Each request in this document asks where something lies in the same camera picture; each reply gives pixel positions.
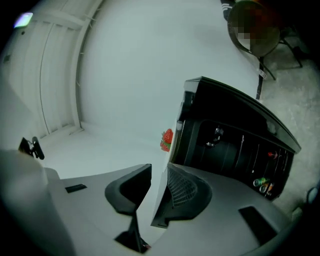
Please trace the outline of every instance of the gray floor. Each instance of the gray floor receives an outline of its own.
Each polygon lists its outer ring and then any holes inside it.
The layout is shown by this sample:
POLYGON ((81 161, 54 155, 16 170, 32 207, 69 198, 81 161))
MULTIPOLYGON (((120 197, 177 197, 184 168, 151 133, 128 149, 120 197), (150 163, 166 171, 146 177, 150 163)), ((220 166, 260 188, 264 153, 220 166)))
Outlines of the gray floor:
MULTIPOLYGON (((296 37, 287 40, 304 49, 296 37)), ((303 60, 303 68, 299 68, 283 44, 265 57, 265 64, 276 81, 271 76, 263 81, 260 102, 278 116, 302 147, 294 157, 283 193, 274 201, 291 216, 320 179, 320 72, 311 60, 303 60)))

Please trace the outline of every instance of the can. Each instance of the can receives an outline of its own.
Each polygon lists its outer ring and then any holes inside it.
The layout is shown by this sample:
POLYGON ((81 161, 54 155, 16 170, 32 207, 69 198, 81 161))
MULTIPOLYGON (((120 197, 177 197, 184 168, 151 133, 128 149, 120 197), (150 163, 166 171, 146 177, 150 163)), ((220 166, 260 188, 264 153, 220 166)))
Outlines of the can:
POLYGON ((255 187, 259 187, 261 186, 262 184, 268 182, 270 179, 269 178, 256 178, 254 181, 253 181, 253 185, 255 187))
MULTIPOLYGON (((269 185, 269 183, 265 183, 265 184, 261 185, 259 191, 260 191, 261 193, 266 192, 268 185, 269 185)), ((270 191, 272 190, 273 186, 274 186, 274 185, 273 185, 272 183, 270 183, 268 192, 270 192, 270 191)))

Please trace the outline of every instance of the black chair leg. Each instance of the black chair leg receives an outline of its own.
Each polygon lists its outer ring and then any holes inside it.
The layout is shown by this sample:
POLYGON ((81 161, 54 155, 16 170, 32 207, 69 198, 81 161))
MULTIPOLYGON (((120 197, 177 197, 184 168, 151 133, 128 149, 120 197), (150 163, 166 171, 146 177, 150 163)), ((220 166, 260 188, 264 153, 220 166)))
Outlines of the black chair leg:
POLYGON ((266 65, 264 64, 263 59, 262 59, 262 58, 258 58, 258 57, 257 57, 257 59, 258 59, 258 61, 260 62, 260 64, 262 65, 262 67, 263 67, 266 71, 268 71, 268 73, 272 76, 273 80, 276 81, 276 77, 274 76, 274 74, 272 74, 272 72, 269 70, 269 68, 266 67, 266 65))
POLYGON ((302 63, 301 63, 301 61, 299 60, 299 58, 296 56, 294 49, 291 47, 291 45, 290 45, 284 38, 282 38, 282 41, 284 42, 284 44, 285 44, 286 46, 289 47, 289 49, 291 50, 294 58, 295 58, 296 61, 299 63, 300 68, 302 68, 302 67, 303 67, 303 66, 302 66, 302 63))

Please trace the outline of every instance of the red strawberry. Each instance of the red strawberry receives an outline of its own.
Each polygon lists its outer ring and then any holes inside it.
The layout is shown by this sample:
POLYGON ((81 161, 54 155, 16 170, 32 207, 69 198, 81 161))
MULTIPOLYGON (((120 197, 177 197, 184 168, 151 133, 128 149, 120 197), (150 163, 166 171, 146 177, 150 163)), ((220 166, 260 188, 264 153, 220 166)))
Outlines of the red strawberry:
POLYGON ((163 141, 161 141, 160 146, 161 146, 161 149, 162 149, 163 151, 165 151, 165 152, 169 152, 169 151, 170 151, 170 149, 168 148, 168 146, 165 145, 163 141))
POLYGON ((163 135, 163 141, 165 143, 171 144, 172 138, 174 137, 174 133, 171 129, 166 130, 166 132, 163 135))

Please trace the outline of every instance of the chair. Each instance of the chair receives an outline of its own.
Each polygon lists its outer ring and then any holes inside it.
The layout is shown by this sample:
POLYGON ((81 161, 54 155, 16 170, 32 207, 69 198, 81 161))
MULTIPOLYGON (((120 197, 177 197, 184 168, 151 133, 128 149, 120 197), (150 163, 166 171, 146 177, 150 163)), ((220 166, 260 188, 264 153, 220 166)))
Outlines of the chair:
POLYGON ((253 0, 237 2, 229 13, 227 24, 228 32, 234 45, 255 56, 263 68, 272 76, 273 80, 276 80, 276 77, 264 65, 263 59, 278 44, 287 45, 302 68, 302 64, 294 53, 293 48, 285 40, 285 35, 281 33, 279 26, 273 19, 272 12, 262 4, 253 0), (249 40, 248 48, 240 42, 239 35, 241 34, 245 40, 249 40))

